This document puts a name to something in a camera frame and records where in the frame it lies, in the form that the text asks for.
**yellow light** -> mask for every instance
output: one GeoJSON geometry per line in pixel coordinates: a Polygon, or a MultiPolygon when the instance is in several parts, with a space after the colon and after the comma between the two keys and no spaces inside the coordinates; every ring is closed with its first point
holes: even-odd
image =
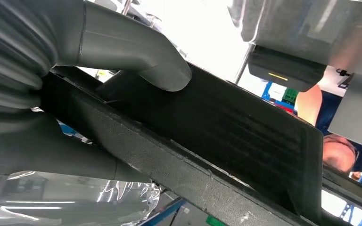
{"type": "Polygon", "coordinates": [[[285,81],[288,81],[287,78],[281,77],[281,76],[273,74],[273,73],[269,73],[269,75],[274,76],[274,77],[279,78],[279,79],[282,79],[282,80],[285,80],[285,81]]]}

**blue shirt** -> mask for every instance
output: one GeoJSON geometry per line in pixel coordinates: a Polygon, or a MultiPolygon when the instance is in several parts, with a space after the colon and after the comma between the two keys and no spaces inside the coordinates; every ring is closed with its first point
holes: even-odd
{"type": "MultiPolygon", "coordinates": [[[[334,118],[341,100],[342,98],[339,96],[322,91],[322,104],[317,118],[316,128],[318,128],[324,135],[330,134],[330,132],[328,132],[328,127],[334,118]]],[[[353,144],[353,146],[355,146],[359,153],[352,171],[362,172],[362,145],[352,141],[350,142],[353,144]]]]}

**black plastic part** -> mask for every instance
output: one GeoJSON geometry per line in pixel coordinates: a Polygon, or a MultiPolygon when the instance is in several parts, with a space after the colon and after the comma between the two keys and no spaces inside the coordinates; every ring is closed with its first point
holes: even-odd
{"type": "MultiPolygon", "coordinates": [[[[311,221],[319,222],[321,209],[320,150],[322,145],[320,132],[237,86],[219,80],[200,69],[193,68],[193,71],[194,78],[191,83],[183,91],[177,93],[167,93],[156,89],[142,79],[135,80],[135,78],[139,78],[135,74],[116,75],[111,81],[104,83],[99,88],[99,92],[101,94],[103,90],[109,90],[110,94],[106,94],[111,96],[116,93],[118,98],[110,100],[110,105],[114,105],[116,109],[123,112],[128,111],[127,113],[133,119],[142,122],[156,133],[176,141],[206,161],[248,183],[272,202],[276,202],[295,213],[297,210],[299,214],[311,221]],[[305,136],[308,135],[314,141],[312,144],[305,140],[305,136]],[[292,158],[287,152],[296,152],[295,157],[292,158]]],[[[80,121],[87,121],[89,129],[86,131],[88,132],[86,136],[97,140],[105,149],[108,148],[120,159],[123,158],[119,155],[117,148],[121,148],[122,151],[127,150],[132,156],[146,155],[145,152],[140,153],[141,150],[138,150],[146,144],[140,144],[134,136],[126,138],[123,134],[130,132],[124,132],[117,128],[118,126],[106,124],[109,119],[106,117],[104,119],[103,116],[108,114],[108,116],[114,117],[117,115],[114,109],[94,103],[94,100],[88,101],[91,106],[82,107],[81,102],[85,101],[87,97],[83,97],[83,94],[67,87],[68,85],[63,85],[66,88],[54,88],[56,83],[59,81],[53,82],[52,80],[47,86],[50,87],[51,91],[55,90],[58,93],[57,97],[62,96],[64,99],[70,98],[71,100],[63,100],[62,103],[58,103],[58,101],[49,100],[48,96],[45,96],[46,99],[43,100],[42,104],[45,110],[54,113],[60,120],[78,129],[83,129],[80,121]],[[64,111],[58,112],[56,110],[64,107],[76,108],[80,112],[79,118],[68,117],[64,111]],[[110,136],[107,133],[107,129],[109,129],[107,126],[110,126],[110,131],[114,133],[112,135],[114,137],[110,141],[104,141],[105,138],[102,137],[110,136]],[[117,148],[110,148],[107,142],[114,144],[115,141],[124,146],[117,145],[117,148]]],[[[89,92],[90,95],[92,93],[91,97],[97,95],[97,93],[93,93],[93,90],[89,90],[89,92]]],[[[121,121],[119,123],[124,123],[122,121],[125,121],[126,118],[118,118],[117,120],[121,121]]],[[[135,161],[133,160],[128,158],[123,160],[143,172],[147,170],[138,166],[142,164],[140,161],[138,161],[138,165],[134,165],[133,162],[135,161]]],[[[173,188],[179,194],[175,189],[179,186],[174,184],[169,186],[167,178],[165,181],[157,182],[164,183],[164,186],[173,188]]]]}
{"type": "Polygon", "coordinates": [[[342,69],[337,69],[337,72],[339,73],[340,76],[349,76],[350,74],[347,73],[346,70],[342,70],[342,69]]]}
{"type": "Polygon", "coordinates": [[[324,75],[326,65],[256,46],[249,53],[249,72],[259,78],[306,92],[324,75]]]}
{"type": "Polygon", "coordinates": [[[178,143],[102,103],[88,93],[92,91],[51,74],[44,78],[41,107],[227,225],[311,225],[178,143]]]}
{"type": "Polygon", "coordinates": [[[50,70],[54,74],[66,75],[74,85],[86,90],[95,90],[103,83],[77,67],[56,66],[50,70]]]}

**factory workstation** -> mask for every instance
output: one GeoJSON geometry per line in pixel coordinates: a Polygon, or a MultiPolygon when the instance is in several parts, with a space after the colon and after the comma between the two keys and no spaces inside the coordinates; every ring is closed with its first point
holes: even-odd
{"type": "Polygon", "coordinates": [[[362,0],[0,0],[0,226],[362,226],[362,0]]]}

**plastic wrap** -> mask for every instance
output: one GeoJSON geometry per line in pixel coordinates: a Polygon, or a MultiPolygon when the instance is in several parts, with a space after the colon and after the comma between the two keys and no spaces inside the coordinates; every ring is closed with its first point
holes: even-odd
{"type": "Polygon", "coordinates": [[[159,201],[152,183],[23,171],[0,175],[0,225],[132,226],[159,201]]]}

